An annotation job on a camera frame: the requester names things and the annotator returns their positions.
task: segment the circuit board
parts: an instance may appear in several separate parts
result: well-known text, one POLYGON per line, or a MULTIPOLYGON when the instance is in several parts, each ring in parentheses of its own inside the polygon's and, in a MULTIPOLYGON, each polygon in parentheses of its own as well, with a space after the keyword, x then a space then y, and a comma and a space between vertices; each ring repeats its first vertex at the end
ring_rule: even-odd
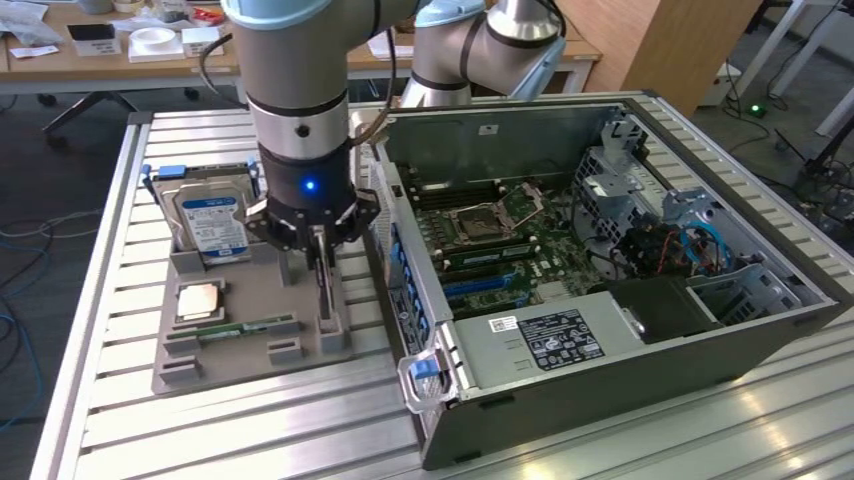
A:
POLYGON ((601 283, 559 197, 532 181, 496 188, 496 201, 416 210, 457 320, 585 295, 601 283))

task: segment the motherboard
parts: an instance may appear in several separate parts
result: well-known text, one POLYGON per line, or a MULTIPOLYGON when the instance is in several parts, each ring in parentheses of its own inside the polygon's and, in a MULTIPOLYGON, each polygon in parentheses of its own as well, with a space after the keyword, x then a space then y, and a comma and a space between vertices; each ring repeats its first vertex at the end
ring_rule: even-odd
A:
POLYGON ((569 228, 561 180, 409 190, 456 320, 585 295, 601 283, 569 228))

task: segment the power supply label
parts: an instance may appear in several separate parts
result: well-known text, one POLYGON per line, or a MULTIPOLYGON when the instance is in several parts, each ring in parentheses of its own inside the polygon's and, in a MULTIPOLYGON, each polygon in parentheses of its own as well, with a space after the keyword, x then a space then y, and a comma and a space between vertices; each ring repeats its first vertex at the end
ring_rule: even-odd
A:
POLYGON ((548 371, 604 357, 577 310, 520 320, 517 325, 540 370, 548 371))
POLYGON ((181 203, 196 248, 209 257, 243 253, 249 245, 243 224, 235 219, 240 209, 233 197, 186 200, 181 203))

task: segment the metal rail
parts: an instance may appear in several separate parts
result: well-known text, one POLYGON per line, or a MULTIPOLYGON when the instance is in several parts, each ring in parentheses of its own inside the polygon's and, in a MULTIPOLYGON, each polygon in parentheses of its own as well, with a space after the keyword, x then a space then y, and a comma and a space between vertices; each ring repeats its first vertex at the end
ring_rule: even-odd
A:
MULTIPOLYGON (((854 291, 844 252, 663 102, 635 100, 854 291)), ((696 182, 663 147, 650 150, 674 186, 696 182)), ((353 360, 154 397, 169 229, 138 188, 138 169, 252 155, 241 111, 162 113, 128 127, 32 478, 851 478, 851 312, 735 382, 423 471, 360 245, 340 262, 353 360)))

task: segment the aluminum extrusion table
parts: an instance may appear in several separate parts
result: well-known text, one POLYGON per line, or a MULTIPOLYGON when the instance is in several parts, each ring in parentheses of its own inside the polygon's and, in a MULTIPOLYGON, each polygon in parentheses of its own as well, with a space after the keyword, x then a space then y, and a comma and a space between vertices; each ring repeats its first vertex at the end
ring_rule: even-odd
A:
MULTIPOLYGON (((844 252, 671 107, 636 98, 854 291, 844 252)), ((255 148, 249 116, 236 110, 161 113, 128 127, 32 478, 854 478, 851 312, 731 383, 423 471, 359 245, 341 262, 357 358, 154 397, 169 229, 140 188, 140 167, 245 161, 255 148)), ((674 186, 696 182, 668 166, 662 146, 650 151, 674 186)))

